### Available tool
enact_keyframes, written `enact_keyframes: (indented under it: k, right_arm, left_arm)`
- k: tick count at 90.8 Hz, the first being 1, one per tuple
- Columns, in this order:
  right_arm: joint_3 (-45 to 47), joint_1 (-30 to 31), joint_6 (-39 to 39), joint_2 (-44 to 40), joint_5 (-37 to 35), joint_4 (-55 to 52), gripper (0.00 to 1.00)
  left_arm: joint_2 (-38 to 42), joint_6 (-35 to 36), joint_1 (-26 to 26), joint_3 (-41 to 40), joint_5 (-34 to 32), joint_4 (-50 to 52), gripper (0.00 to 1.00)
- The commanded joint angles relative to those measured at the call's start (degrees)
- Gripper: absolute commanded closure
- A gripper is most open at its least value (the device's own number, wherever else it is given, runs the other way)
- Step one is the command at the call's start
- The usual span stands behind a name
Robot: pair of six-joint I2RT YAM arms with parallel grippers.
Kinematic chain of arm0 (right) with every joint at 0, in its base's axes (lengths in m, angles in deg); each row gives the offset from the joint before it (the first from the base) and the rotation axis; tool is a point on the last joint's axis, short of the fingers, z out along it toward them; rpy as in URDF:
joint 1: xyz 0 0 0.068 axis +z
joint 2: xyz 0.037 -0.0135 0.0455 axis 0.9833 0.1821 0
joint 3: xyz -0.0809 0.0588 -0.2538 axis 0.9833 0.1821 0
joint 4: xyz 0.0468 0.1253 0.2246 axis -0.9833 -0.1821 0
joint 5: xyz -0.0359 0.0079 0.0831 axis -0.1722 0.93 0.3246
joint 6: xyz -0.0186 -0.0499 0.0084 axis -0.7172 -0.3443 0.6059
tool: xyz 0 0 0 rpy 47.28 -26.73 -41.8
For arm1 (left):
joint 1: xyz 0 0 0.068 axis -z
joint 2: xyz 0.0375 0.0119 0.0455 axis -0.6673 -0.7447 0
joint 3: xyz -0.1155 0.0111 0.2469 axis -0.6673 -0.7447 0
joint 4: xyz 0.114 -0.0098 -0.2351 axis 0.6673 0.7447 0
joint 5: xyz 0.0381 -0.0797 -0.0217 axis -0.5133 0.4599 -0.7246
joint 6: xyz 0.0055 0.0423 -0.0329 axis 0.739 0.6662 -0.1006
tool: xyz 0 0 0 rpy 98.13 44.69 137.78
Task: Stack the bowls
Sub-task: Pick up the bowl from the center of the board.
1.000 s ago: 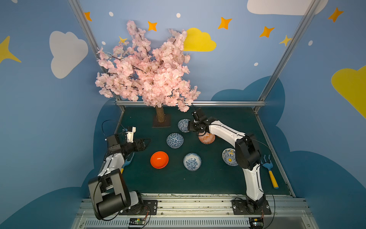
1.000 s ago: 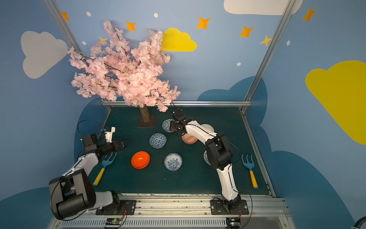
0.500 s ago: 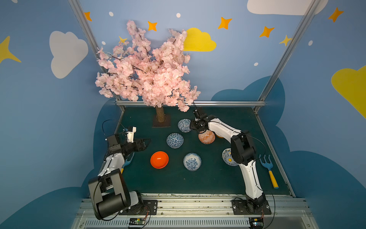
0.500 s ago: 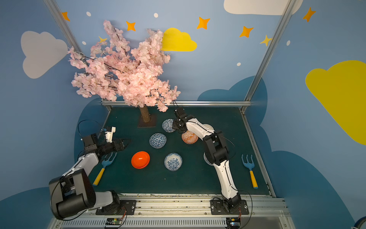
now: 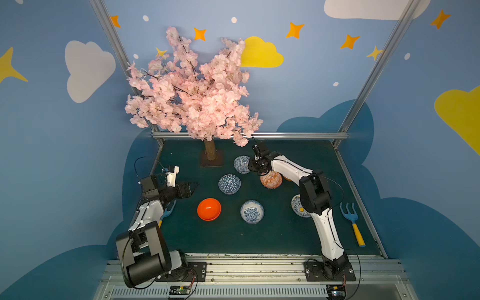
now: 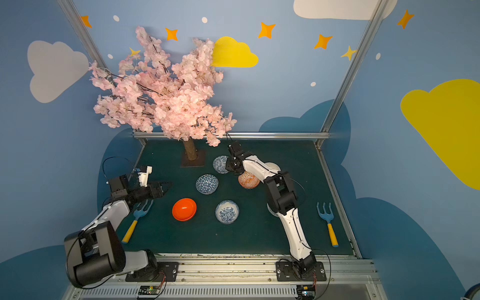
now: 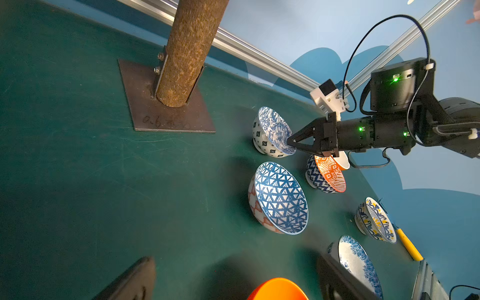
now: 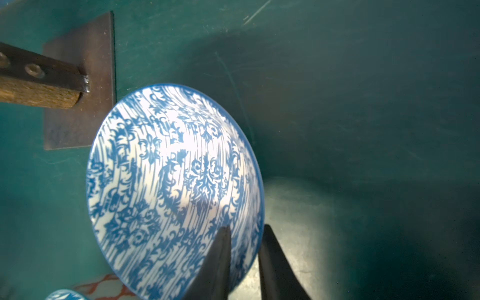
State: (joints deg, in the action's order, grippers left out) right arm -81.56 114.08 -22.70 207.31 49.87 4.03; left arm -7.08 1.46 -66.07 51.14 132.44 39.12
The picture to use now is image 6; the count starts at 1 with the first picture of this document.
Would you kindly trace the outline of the dark blue patterned bowl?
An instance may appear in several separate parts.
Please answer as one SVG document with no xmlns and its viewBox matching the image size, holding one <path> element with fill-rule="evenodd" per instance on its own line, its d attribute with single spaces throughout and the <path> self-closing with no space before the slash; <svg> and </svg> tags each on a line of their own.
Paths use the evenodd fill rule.
<svg viewBox="0 0 480 300">
<path fill-rule="evenodd" d="M 195 187 L 203 195 L 213 194 L 219 186 L 219 180 L 212 174 L 204 174 L 198 177 Z"/>
</svg>

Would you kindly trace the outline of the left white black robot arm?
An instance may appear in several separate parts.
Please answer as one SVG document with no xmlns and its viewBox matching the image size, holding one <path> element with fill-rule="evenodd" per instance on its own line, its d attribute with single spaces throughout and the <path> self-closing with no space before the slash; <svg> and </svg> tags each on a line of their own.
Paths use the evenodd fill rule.
<svg viewBox="0 0 480 300">
<path fill-rule="evenodd" d="M 126 275 L 126 281 L 133 282 L 154 281 L 160 275 L 154 253 L 148 249 L 125 251 L 116 230 L 130 214 L 143 217 L 173 183 L 147 182 L 142 173 L 136 188 L 130 187 L 125 175 L 110 179 L 108 184 L 111 197 L 102 211 L 82 230 L 64 239 L 66 274 L 76 288 L 97 288 L 116 275 Z"/>
</svg>

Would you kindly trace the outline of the red patterned bowl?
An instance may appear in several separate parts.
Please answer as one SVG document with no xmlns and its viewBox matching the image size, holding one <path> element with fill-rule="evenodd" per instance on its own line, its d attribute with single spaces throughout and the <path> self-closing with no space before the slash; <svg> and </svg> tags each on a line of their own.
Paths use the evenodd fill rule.
<svg viewBox="0 0 480 300">
<path fill-rule="evenodd" d="M 245 171 L 238 176 L 238 182 L 247 190 L 252 190 L 260 184 L 260 180 L 253 173 L 248 171 Z"/>
</svg>

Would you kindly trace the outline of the yellow blue patterned bowl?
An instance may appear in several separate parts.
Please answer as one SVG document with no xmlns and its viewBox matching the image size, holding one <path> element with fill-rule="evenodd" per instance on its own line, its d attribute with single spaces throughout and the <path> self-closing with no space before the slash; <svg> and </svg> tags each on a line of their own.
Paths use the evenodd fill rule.
<svg viewBox="0 0 480 300">
<path fill-rule="evenodd" d="M 269 211 L 269 213 L 274 216 L 275 218 L 278 218 L 277 214 L 270 208 L 269 204 L 267 203 L 266 204 L 266 207 L 267 207 L 267 210 Z"/>
</svg>

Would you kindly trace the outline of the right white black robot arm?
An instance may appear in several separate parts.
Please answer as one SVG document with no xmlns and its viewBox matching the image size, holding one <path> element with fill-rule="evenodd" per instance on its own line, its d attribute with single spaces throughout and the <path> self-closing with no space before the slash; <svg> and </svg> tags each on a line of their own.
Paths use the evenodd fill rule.
<svg viewBox="0 0 480 300">
<path fill-rule="evenodd" d="M 301 226 L 298 198 L 289 172 L 273 162 L 261 161 L 237 141 L 231 142 L 227 148 L 230 157 L 226 169 L 235 175 L 251 173 L 266 186 L 267 205 L 280 219 L 289 242 L 292 269 L 299 279 L 310 276 L 317 261 Z"/>
</svg>

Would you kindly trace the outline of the blue white floral bowl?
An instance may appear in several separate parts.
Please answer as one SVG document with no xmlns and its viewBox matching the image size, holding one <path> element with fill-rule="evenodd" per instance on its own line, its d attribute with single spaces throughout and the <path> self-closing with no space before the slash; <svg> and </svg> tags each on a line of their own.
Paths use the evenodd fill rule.
<svg viewBox="0 0 480 300">
<path fill-rule="evenodd" d="M 230 225 L 234 223 L 239 215 L 239 206 L 231 200 L 221 201 L 215 209 L 216 219 L 224 225 Z"/>
</svg>

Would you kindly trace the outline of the light blue patterned bowl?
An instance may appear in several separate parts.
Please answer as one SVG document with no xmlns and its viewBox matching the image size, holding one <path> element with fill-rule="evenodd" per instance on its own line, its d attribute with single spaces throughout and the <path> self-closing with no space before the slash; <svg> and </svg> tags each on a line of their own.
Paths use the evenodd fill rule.
<svg viewBox="0 0 480 300">
<path fill-rule="evenodd" d="M 227 160 L 228 157 L 226 155 L 216 157 L 212 162 L 214 170 L 222 175 L 229 173 L 229 171 L 226 169 Z"/>
</svg>

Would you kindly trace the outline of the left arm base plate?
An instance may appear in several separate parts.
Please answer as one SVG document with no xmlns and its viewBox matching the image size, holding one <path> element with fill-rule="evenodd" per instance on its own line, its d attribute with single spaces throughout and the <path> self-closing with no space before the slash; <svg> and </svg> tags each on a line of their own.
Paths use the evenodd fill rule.
<svg viewBox="0 0 480 300">
<path fill-rule="evenodd" d="M 175 282 L 179 262 L 158 261 L 156 266 L 148 265 L 143 269 L 130 272 L 126 275 L 126 282 Z"/>
</svg>

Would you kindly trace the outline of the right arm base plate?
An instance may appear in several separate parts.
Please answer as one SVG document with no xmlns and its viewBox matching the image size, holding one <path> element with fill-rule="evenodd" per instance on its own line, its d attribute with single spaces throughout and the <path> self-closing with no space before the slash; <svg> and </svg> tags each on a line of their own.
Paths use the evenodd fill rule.
<svg viewBox="0 0 480 300">
<path fill-rule="evenodd" d="M 327 273 L 322 262 L 317 262 L 312 270 L 305 271 L 291 261 L 280 259 L 275 263 L 275 269 L 279 282 L 327 281 Z"/>
</svg>

